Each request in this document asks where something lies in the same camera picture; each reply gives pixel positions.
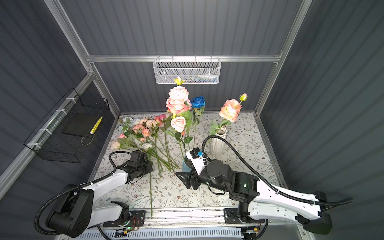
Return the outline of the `white ribbed ceramic vase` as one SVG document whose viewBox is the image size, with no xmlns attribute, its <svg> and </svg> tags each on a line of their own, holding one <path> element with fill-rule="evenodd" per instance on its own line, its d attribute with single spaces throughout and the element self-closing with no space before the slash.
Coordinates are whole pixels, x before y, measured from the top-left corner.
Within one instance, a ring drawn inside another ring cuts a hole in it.
<svg viewBox="0 0 384 240">
<path fill-rule="evenodd" d="M 226 136 L 227 136 L 227 129 L 222 127 L 222 128 L 219 128 L 216 133 L 215 133 L 215 136 L 218 136 L 218 137 L 221 137 L 223 139 L 226 139 Z M 223 154 L 224 152 L 224 147 L 225 147 L 225 143 L 217 138 L 212 138 L 212 141 L 211 141 L 211 154 L 212 156 L 215 158 L 215 159 L 219 159 L 219 157 Z"/>
</svg>

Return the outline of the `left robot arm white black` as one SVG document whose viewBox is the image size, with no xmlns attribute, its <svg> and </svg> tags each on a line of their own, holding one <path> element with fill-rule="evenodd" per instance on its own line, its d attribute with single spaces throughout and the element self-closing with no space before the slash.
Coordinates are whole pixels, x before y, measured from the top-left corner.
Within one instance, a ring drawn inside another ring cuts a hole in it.
<svg viewBox="0 0 384 240">
<path fill-rule="evenodd" d="M 113 170 L 106 176 L 80 184 L 69 184 L 62 192 L 48 200 L 36 213 L 34 228 L 44 235 L 66 235 L 76 238 L 91 227 L 101 227 L 106 222 L 115 222 L 122 228 L 132 229 L 139 220 L 132 216 L 130 207 L 119 201 L 109 205 L 95 206 L 103 195 L 123 185 L 132 183 L 152 172 L 146 153 L 136 150 L 130 159 L 117 166 L 109 155 Z"/>
</svg>

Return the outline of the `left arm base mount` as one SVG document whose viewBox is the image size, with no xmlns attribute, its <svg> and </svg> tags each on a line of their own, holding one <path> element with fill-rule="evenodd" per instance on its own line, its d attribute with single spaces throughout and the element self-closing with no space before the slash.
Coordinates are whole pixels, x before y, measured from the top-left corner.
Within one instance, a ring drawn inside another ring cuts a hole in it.
<svg viewBox="0 0 384 240">
<path fill-rule="evenodd" d="M 128 220 L 116 220 L 103 223 L 104 228 L 138 228 L 143 227 L 146 219 L 146 211 L 130 211 Z"/>
</svg>

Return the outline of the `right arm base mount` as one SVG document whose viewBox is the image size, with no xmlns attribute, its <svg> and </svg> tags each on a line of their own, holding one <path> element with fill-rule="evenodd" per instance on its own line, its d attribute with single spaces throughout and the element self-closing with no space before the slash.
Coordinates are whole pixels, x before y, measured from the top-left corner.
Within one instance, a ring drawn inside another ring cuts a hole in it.
<svg viewBox="0 0 384 240">
<path fill-rule="evenodd" d="M 230 224 L 247 224 L 249 223 L 249 212 L 243 208 L 225 208 L 225 223 Z"/>
</svg>

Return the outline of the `blue artificial rose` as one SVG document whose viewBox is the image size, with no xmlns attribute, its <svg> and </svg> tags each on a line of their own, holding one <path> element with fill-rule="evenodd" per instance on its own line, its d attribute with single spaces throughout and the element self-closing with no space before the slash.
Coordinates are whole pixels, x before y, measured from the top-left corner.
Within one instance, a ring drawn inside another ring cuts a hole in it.
<svg viewBox="0 0 384 240">
<path fill-rule="evenodd" d="M 197 135 L 197 126 L 200 124 L 200 117 L 205 111 L 206 101 L 205 98 L 200 96 L 193 98 L 191 101 L 193 109 L 193 126 L 194 126 L 194 137 L 193 137 L 193 147 L 195 147 L 196 135 Z"/>
</svg>

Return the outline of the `small pale pink rose stem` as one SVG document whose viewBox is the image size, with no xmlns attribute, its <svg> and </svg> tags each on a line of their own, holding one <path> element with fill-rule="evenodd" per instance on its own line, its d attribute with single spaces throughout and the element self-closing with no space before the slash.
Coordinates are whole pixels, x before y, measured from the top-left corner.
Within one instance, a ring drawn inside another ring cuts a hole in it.
<svg viewBox="0 0 384 240">
<path fill-rule="evenodd" d="M 182 155 L 182 160 L 185 158 L 187 147 L 192 141 L 193 137 L 189 136 L 189 128 L 185 117 L 172 117 L 170 121 L 171 136 L 176 139 Z"/>
</svg>

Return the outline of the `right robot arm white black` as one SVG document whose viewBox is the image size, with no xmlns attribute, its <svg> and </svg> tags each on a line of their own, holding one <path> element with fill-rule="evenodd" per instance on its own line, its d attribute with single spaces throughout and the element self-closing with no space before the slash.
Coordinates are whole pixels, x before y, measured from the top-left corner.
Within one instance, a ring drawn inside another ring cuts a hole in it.
<svg viewBox="0 0 384 240">
<path fill-rule="evenodd" d="M 187 189 L 197 190 L 206 185 L 216 195 L 229 194 L 239 203 L 237 216 L 242 222 L 282 220 L 303 226 L 304 230 L 320 235 L 328 234 L 331 216 L 324 212 L 324 193 L 305 194 L 281 187 L 269 187 L 260 178 L 236 172 L 219 160 L 212 160 L 201 170 L 179 172 L 176 176 Z"/>
</svg>

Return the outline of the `large pink rose stem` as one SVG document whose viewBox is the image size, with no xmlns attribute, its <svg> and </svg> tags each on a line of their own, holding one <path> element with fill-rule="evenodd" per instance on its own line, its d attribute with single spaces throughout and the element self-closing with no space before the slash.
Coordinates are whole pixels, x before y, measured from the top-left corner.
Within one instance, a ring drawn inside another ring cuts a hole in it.
<svg viewBox="0 0 384 240">
<path fill-rule="evenodd" d="M 171 114 L 169 122 L 171 121 L 172 117 L 185 117 L 185 119 L 187 120 L 187 126 L 189 128 L 190 136 L 190 130 L 192 127 L 194 116 L 192 113 L 192 105 L 189 103 L 189 100 L 183 102 L 182 100 L 174 100 L 168 98 L 166 107 L 168 109 L 168 112 Z"/>
</svg>

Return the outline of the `pink carnation flower stem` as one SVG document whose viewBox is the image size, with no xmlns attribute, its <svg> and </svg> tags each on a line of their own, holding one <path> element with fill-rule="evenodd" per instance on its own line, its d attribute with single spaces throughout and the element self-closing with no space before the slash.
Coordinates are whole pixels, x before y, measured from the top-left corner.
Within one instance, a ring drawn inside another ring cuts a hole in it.
<svg viewBox="0 0 384 240">
<path fill-rule="evenodd" d="M 182 79 L 180 77 L 176 78 L 175 83 L 176 83 L 176 86 L 171 88 L 169 91 L 169 98 L 174 100 L 182 100 L 183 102 L 186 100 L 189 100 L 189 92 L 184 86 L 182 86 L 183 84 Z"/>
</svg>

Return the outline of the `blue ceramic vase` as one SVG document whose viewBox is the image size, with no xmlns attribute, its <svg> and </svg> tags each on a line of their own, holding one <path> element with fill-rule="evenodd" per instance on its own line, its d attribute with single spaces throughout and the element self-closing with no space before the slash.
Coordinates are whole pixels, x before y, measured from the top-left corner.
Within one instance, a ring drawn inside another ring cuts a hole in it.
<svg viewBox="0 0 384 240">
<path fill-rule="evenodd" d="M 183 161 L 183 172 L 190 172 L 193 168 L 191 161 Z"/>
</svg>

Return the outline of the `peach rose flower stem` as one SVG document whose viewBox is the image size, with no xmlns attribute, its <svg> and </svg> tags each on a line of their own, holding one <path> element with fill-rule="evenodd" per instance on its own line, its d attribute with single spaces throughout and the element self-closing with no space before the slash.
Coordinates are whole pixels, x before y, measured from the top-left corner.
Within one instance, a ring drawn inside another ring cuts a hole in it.
<svg viewBox="0 0 384 240">
<path fill-rule="evenodd" d="M 242 103 L 248 99 L 246 93 L 239 96 L 239 99 L 227 100 L 224 105 L 221 107 L 219 116 L 222 118 L 222 121 L 218 124 L 212 123 L 210 128 L 210 135 L 223 135 L 227 130 L 227 126 L 234 123 L 240 114 L 241 109 L 243 108 Z"/>
</svg>

